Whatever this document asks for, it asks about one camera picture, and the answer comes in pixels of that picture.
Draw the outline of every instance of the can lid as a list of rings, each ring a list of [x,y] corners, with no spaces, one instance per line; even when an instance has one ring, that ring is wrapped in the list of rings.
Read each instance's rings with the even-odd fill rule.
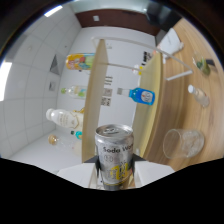
[[[96,134],[108,138],[125,138],[133,133],[133,129],[127,125],[109,124],[98,127]]]

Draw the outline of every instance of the beverage can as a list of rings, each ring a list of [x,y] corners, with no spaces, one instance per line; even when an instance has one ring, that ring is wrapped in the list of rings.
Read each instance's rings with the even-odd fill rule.
[[[117,124],[98,127],[95,142],[105,190],[126,189],[132,173],[132,128]]]

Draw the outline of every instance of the glass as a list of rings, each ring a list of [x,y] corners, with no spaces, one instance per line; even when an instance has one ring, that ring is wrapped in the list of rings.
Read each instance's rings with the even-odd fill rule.
[[[163,140],[163,152],[168,159],[190,158],[204,146],[204,136],[197,130],[171,129]]]
[[[209,68],[206,59],[199,54],[198,52],[194,52],[193,54],[193,64],[205,75],[209,75],[211,69]]]

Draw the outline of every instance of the table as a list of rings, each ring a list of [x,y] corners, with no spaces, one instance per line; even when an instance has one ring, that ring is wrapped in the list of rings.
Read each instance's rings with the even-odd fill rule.
[[[187,166],[223,158],[224,155],[224,72],[222,66],[206,39],[185,19],[174,27],[184,48],[174,56],[193,69],[193,74],[172,81],[165,77],[185,71],[173,59],[163,65],[161,102],[157,114],[157,125],[143,149],[143,158],[159,164],[169,165],[175,171]],[[207,59],[213,59],[216,68],[211,66],[211,74],[203,75],[193,64],[194,51]],[[202,108],[193,95],[188,93],[188,85],[201,88],[210,98],[210,105]],[[163,139],[169,129],[197,129],[205,136],[202,151],[189,159],[167,159],[163,154]]]

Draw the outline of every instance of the wooden shelf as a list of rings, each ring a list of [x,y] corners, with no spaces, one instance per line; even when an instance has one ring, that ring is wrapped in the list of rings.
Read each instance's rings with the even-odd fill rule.
[[[95,155],[95,131],[98,127],[107,64],[108,56],[105,41],[100,40],[89,77],[85,102],[82,133],[82,162],[85,162]]]

